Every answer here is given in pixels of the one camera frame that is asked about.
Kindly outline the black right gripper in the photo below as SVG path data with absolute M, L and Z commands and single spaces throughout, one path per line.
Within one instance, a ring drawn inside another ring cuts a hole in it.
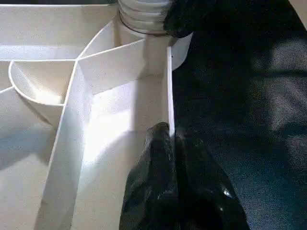
M 183 38 L 204 18 L 210 48 L 305 48 L 305 27 L 288 0 L 174 0 L 163 29 Z

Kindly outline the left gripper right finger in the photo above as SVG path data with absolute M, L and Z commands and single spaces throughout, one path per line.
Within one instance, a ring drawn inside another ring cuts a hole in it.
M 180 225 L 183 230 L 248 230 L 245 211 L 222 167 L 203 141 L 175 139 Z

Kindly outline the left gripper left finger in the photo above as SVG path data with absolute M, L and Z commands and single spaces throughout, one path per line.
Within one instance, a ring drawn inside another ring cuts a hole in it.
M 146 131 L 142 154 L 127 177 L 119 229 L 179 229 L 177 172 L 166 122 Z

